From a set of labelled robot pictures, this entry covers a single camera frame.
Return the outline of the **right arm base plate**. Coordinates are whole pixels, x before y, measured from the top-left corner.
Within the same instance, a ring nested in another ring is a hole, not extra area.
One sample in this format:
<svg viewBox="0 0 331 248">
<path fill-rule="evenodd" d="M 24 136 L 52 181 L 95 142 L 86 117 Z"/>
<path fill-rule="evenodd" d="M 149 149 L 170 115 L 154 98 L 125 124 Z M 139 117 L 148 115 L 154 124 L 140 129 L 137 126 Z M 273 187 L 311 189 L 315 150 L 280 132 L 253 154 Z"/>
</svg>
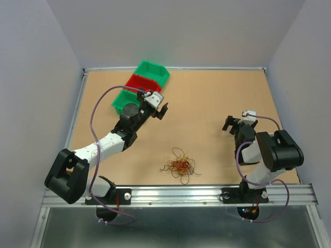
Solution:
<svg viewBox="0 0 331 248">
<path fill-rule="evenodd" d="M 219 200 L 224 204 L 266 204 L 269 203 L 269 199 L 262 197 L 264 191 L 265 189 L 248 189 L 244 193 L 239 188 L 222 188 Z"/>
</svg>

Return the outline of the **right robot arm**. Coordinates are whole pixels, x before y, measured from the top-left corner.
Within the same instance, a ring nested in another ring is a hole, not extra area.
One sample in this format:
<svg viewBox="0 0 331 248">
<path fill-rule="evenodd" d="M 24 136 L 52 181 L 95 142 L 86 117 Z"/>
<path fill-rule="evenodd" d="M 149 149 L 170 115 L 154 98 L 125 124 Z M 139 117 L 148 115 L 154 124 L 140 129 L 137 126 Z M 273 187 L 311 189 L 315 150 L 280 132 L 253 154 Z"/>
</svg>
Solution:
<svg viewBox="0 0 331 248">
<path fill-rule="evenodd" d="M 236 167 L 258 166 L 248 175 L 239 172 L 238 187 L 222 188 L 219 199 L 225 204 L 268 203 L 266 187 L 304 162 L 302 150 L 286 130 L 256 132 L 258 120 L 252 111 L 243 112 L 241 119 L 228 116 L 225 120 L 222 129 L 234 136 Z"/>
</svg>

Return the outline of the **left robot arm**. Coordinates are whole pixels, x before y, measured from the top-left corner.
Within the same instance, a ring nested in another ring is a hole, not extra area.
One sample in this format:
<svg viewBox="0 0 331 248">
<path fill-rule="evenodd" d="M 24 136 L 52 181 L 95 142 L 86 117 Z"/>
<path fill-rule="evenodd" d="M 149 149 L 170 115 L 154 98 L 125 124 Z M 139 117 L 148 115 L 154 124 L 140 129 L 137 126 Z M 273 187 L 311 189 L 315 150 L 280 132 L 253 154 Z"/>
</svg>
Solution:
<svg viewBox="0 0 331 248">
<path fill-rule="evenodd" d="M 157 91 L 137 90 L 139 105 L 128 103 L 123 107 L 119 121 L 105 137 L 74 151 L 61 150 L 45 179 L 44 185 L 68 204 L 77 202 L 85 193 L 95 191 L 103 203 L 115 199 L 115 184 L 99 176 L 90 178 L 89 171 L 98 169 L 100 162 L 125 151 L 137 139 L 138 130 L 150 118 L 162 119 L 168 106 Z"/>
</svg>

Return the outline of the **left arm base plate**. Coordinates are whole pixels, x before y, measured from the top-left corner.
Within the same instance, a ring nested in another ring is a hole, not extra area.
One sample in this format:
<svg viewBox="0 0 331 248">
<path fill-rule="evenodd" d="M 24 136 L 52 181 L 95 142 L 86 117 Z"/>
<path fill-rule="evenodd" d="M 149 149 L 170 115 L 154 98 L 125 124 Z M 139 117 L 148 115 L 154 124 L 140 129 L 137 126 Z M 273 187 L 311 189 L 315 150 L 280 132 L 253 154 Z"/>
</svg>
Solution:
<svg viewBox="0 0 331 248">
<path fill-rule="evenodd" d="M 110 189 L 104 197 L 97 197 L 97 199 L 105 205 L 126 206 L 131 204 L 131 197 L 131 188 L 116 188 Z"/>
</svg>

